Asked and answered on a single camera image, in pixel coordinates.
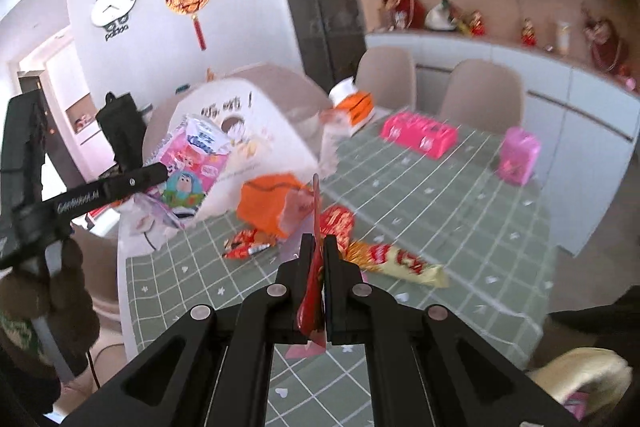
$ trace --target silver bolt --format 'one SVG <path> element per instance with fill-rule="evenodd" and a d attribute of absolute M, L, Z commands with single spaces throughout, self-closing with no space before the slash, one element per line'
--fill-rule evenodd
<path fill-rule="evenodd" d="M 429 311 L 427 313 L 429 317 L 434 321 L 443 321 L 449 316 L 449 312 L 447 312 L 447 309 L 442 306 L 432 306 L 431 308 L 429 308 Z"/>
<path fill-rule="evenodd" d="M 271 297 L 282 297 L 287 293 L 287 287 L 284 284 L 275 283 L 267 288 L 267 293 Z"/>
<path fill-rule="evenodd" d="M 195 321 L 203 321 L 211 314 L 211 308 L 205 306 L 204 304 L 200 304 L 195 308 L 191 309 L 191 318 Z"/>
<path fill-rule="evenodd" d="M 351 291 L 356 297 L 369 297 L 373 289 L 368 284 L 361 282 L 351 288 Z"/>

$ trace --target green checkered tablecloth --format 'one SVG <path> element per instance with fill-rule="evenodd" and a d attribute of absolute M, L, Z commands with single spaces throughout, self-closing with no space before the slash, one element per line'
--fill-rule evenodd
<path fill-rule="evenodd" d="M 456 146 L 431 160 L 378 134 L 373 125 L 340 145 L 338 170 L 321 183 L 322 203 L 355 211 L 354 239 L 395 243 L 444 264 L 451 284 L 435 290 L 374 273 L 369 282 L 409 306 L 445 305 L 523 367 L 542 334 L 556 262 L 538 186 L 513 187 L 494 175 L 498 136 L 460 126 Z M 230 306 L 274 281 L 275 249 L 244 262 L 222 258 L 225 239 L 243 227 L 233 213 L 215 217 L 126 260 L 139 350 L 192 306 Z M 363 346 L 303 360 L 286 359 L 287 349 L 276 346 L 268 425 L 372 425 Z"/>

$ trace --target hand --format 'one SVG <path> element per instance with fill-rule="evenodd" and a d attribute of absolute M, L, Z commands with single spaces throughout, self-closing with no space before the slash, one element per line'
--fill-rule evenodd
<path fill-rule="evenodd" d="M 0 347 L 21 370 L 54 378 L 55 369 L 31 326 L 42 316 L 56 341 L 75 355 L 86 353 L 98 339 L 100 323 L 84 289 L 82 252 L 71 238 L 63 243 L 62 270 L 50 280 L 19 268 L 0 279 Z"/>

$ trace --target brown glove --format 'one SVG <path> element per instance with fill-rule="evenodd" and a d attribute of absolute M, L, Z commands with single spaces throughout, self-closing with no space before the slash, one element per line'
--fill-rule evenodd
<path fill-rule="evenodd" d="M 31 326 L 31 319 L 44 315 L 56 341 L 75 355 L 98 339 L 100 323 L 84 289 L 82 252 L 73 239 L 64 242 L 62 270 L 49 281 L 15 268 L 0 279 L 0 347 L 21 370 L 53 378 L 55 369 Z"/>

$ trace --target red tassel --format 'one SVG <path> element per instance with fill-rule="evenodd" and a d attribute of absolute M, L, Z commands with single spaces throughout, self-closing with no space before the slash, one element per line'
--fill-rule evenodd
<path fill-rule="evenodd" d="M 198 43 L 200 44 L 200 49 L 202 51 L 207 49 L 207 43 L 204 41 L 204 34 L 202 33 L 202 26 L 200 26 L 200 21 L 197 16 L 193 16 L 193 26 L 196 28 L 196 35 L 198 37 Z"/>

